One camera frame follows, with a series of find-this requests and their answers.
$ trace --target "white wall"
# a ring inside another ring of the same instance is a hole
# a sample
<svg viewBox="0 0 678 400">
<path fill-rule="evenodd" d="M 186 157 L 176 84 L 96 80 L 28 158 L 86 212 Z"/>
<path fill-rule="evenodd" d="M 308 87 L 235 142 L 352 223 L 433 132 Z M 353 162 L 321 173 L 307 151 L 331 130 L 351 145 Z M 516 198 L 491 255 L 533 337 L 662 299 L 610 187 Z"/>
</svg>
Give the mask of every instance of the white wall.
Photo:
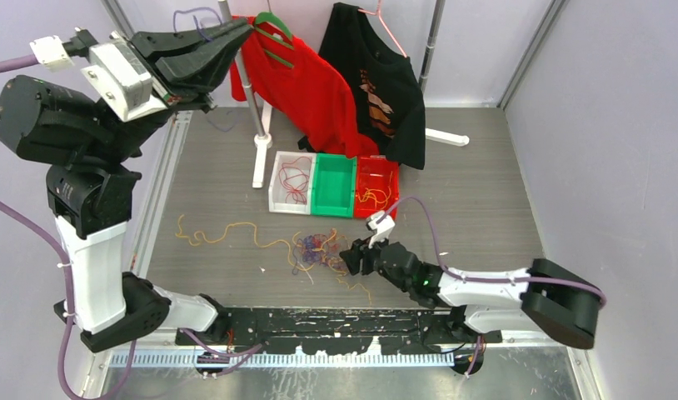
<svg viewBox="0 0 678 400">
<path fill-rule="evenodd" d="M 35 38 L 53 34 L 69 38 L 75 26 L 90 29 L 102 40 L 114 29 L 96 1 L 0 2 L 0 61 L 29 54 L 28 43 Z M 30 67 L 19 73 L 66 85 L 92 98 L 95 95 L 76 69 L 53 74 L 42 67 Z M 12 76 L 0 75 L 0 92 Z M 144 176 L 134 193 L 135 214 L 139 214 L 149 189 L 162 139 L 158 132 L 143 147 L 145 157 L 127 163 Z M 0 143 L 0 199 L 57 235 L 47 206 L 46 171 L 47 166 L 20 160 Z M 45 243 L 0 213 L 0 399 L 65 398 L 56 371 L 64 324 L 52 312 L 52 305 L 64 297 L 57 262 Z M 73 336 L 67 372 L 78 391 L 89 353 L 79 342 L 76 329 Z"/>
<path fill-rule="evenodd" d="M 136 29 L 169 31 L 176 9 L 207 6 L 214 0 L 119 0 Z M 290 30 L 317 50 L 334 0 L 270 0 L 272 11 Z M 267 11 L 267 0 L 230 0 L 232 12 L 256 15 Z M 375 9 L 377 0 L 354 0 Z M 425 94 L 428 106 L 496 104 L 526 50 L 550 0 L 447 0 Z M 430 30 L 434 0 L 385 0 L 383 16 L 420 72 Z M 390 38 L 377 18 L 373 27 Z M 192 18 L 186 28 L 193 28 Z M 225 84 L 215 93 L 221 105 L 234 105 Z"/>
<path fill-rule="evenodd" d="M 613 399 L 678 399 L 678 0 L 569 2 L 507 109 L 549 258 L 608 294 Z"/>
</svg>

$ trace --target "clothes hanger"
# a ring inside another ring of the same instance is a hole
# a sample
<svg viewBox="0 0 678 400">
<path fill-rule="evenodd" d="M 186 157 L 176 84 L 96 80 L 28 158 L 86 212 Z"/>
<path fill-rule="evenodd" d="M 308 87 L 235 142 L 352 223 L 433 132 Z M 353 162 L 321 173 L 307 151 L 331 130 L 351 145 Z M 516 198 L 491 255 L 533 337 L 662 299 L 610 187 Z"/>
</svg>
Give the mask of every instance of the clothes hanger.
<svg viewBox="0 0 678 400">
<path fill-rule="evenodd" d="M 381 21 L 381 25 L 386 29 L 386 32 L 388 32 L 388 35 L 393 39 L 393 42 L 398 46 L 398 50 L 401 51 L 403 57 L 407 58 L 407 54 L 405 54 L 405 51 L 403 50 L 403 47 L 401 44 L 398 42 L 398 39 L 396 39 L 395 36 L 393 36 L 393 33 L 391 32 L 390 29 L 388 29 L 388 25 L 386 25 L 386 22 L 383 21 L 383 15 L 381 14 L 381 4 L 383 3 L 383 0 L 378 0 L 378 7 L 376 8 L 375 12 L 367 11 L 364 10 L 363 8 L 359 8 L 359 11 L 364 13 L 364 14 L 369 14 L 369 15 L 376 15 L 378 16 L 378 21 Z"/>
<path fill-rule="evenodd" d="M 283 21 L 281 21 L 280 18 L 278 18 L 272 12 L 264 11 L 264 12 L 261 12 L 260 14 L 256 15 L 256 18 L 253 20 L 253 27 L 261 35 L 280 43 L 281 45 L 285 46 L 286 48 L 294 50 L 294 47 L 290 43 L 285 42 L 285 40 L 283 40 L 282 38 L 279 38 L 275 35 L 271 35 L 270 33 L 260 29 L 258 27 L 258 25 L 260 25 L 262 23 L 271 23 L 271 24 L 275 25 L 278 29 L 280 29 L 280 32 L 282 32 L 288 40 L 292 40 L 292 33 L 290 33 L 290 29 L 287 27 L 287 25 L 285 25 L 285 23 Z M 266 50 L 264 48 L 263 51 L 265 51 L 266 54 L 269 57 L 278 61 L 279 63 L 283 64 L 284 66 L 286 66 L 288 68 L 293 67 L 292 63 L 288 62 L 287 60 L 282 59 L 281 57 L 270 52 L 269 50 Z"/>
</svg>

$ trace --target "white bin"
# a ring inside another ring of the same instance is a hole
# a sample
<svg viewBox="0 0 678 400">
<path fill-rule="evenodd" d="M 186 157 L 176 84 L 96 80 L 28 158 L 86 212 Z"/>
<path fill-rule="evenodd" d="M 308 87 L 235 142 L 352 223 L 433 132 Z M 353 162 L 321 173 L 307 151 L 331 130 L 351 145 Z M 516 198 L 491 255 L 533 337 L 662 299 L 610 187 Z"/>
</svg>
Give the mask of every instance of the white bin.
<svg viewBox="0 0 678 400">
<path fill-rule="evenodd" d="M 317 155 L 313 152 L 276 153 L 268 188 L 271 213 L 309 215 L 316 163 Z"/>
</svg>

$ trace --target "plastic bin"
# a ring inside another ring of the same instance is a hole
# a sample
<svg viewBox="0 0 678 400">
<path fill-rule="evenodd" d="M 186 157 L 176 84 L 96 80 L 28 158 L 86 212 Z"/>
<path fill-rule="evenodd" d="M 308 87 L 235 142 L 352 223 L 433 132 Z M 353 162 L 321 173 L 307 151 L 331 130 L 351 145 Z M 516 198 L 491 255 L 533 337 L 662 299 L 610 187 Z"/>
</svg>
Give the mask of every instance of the plastic bin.
<svg viewBox="0 0 678 400">
<path fill-rule="evenodd" d="M 271 213 L 309 214 L 317 155 L 312 152 L 277 152 L 268 187 Z"/>
<path fill-rule="evenodd" d="M 356 159 L 317 154 L 312 185 L 312 214 L 351 218 L 354 213 Z"/>
<path fill-rule="evenodd" d="M 359 157 L 356 163 L 354 218 L 368 218 L 387 210 L 400 198 L 398 164 L 383 156 Z M 396 219 L 397 209 L 391 212 Z"/>
</svg>

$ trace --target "green hanger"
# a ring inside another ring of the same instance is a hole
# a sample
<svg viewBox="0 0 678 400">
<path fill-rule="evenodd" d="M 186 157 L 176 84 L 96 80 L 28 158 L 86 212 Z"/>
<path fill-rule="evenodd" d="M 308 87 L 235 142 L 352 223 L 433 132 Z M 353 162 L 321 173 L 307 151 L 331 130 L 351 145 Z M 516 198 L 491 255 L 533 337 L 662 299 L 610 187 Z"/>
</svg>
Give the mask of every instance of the green hanger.
<svg viewBox="0 0 678 400">
<path fill-rule="evenodd" d="M 280 18 L 278 18 L 275 14 L 273 14 L 272 12 L 267 12 L 267 11 L 261 12 L 260 14 L 258 14 L 256 16 L 256 19 L 253 21 L 253 27 L 261 35 L 280 43 L 281 45 L 285 46 L 286 48 L 289 48 L 291 50 L 294 49 L 294 47 L 291 44 L 285 42 L 284 40 L 280 39 L 279 37 L 275 37 L 275 36 L 271 35 L 270 33 L 260 29 L 258 27 L 258 25 L 261 24 L 261 23 L 271 23 L 271 24 L 275 25 L 286 36 L 286 38 L 292 40 L 292 33 L 290 33 L 290 29 L 288 29 L 287 25 L 285 25 L 285 23 L 283 23 L 280 20 Z M 270 56 L 274 60 L 278 61 L 279 63 L 283 64 L 284 66 L 286 66 L 288 68 L 293 67 L 292 64 L 290 62 L 288 62 L 287 60 L 284 60 L 284 59 L 278 57 L 276 54 L 273 54 L 272 52 L 270 52 L 266 49 L 263 49 L 263 50 L 266 52 L 266 54 L 268 56 Z"/>
<path fill-rule="evenodd" d="M 287 25 L 285 25 L 285 23 L 283 23 L 280 18 L 278 18 L 272 12 L 264 11 L 256 15 L 256 19 L 253 22 L 253 27 L 255 28 L 261 23 L 272 23 L 276 27 L 280 28 L 281 32 L 283 32 L 288 39 L 292 40 L 292 33 L 290 33 L 290 29 L 288 29 Z"/>
</svg>

